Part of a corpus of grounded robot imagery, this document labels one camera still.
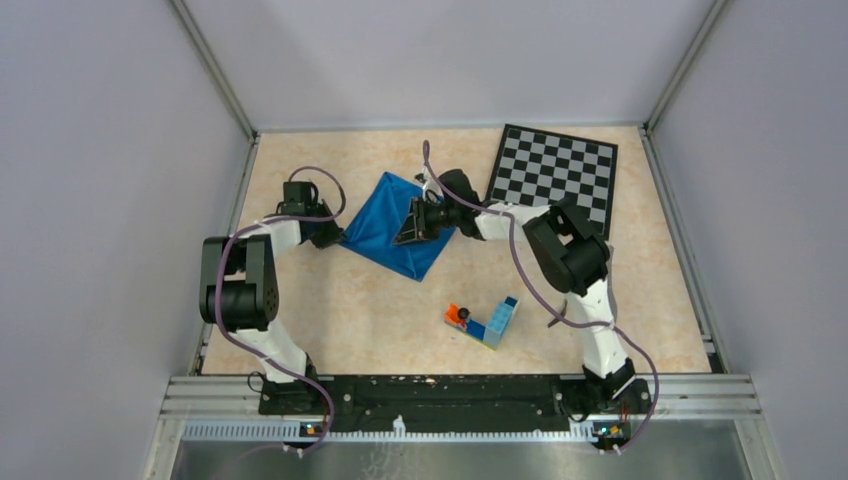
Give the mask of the blue cloth napkin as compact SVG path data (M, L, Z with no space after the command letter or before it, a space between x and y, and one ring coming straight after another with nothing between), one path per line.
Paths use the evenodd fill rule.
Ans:
M385 172L345 230L341 246L401 276L422 281L448 244L449 228L429 242L397 246L393 243L409 211L410 200L421 188Z

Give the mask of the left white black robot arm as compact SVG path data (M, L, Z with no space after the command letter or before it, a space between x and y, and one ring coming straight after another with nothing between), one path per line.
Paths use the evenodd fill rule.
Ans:
M282 390L297 413L319 404L320 386L308 354L282 320L275 257L306 242L326 249L344 238L327 202L310 181L287 181L273 214L253 229L202 243L199 311L237 346L259 360L265 379Z

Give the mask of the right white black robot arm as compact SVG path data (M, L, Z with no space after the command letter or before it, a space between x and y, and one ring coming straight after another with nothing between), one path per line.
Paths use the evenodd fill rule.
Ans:
M578 206L567 200L536 207L484 204L460 169L437 178L421 172L416 179L422 191L411 199L393 244L431 242L448 228L481 241L527 243L545 280L573 306L571 321L584 333L589 404L600 412L622 404L635 369L614 331L608 283L611 252Z

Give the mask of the colourful toy brick assembly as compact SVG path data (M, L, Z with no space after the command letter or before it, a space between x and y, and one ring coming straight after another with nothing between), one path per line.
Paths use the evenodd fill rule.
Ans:
M517 298L507 296L495 306L486 320L479 321L472 317L469 309L450 304L443 320L447 325L496 350L516 314L518 305Z

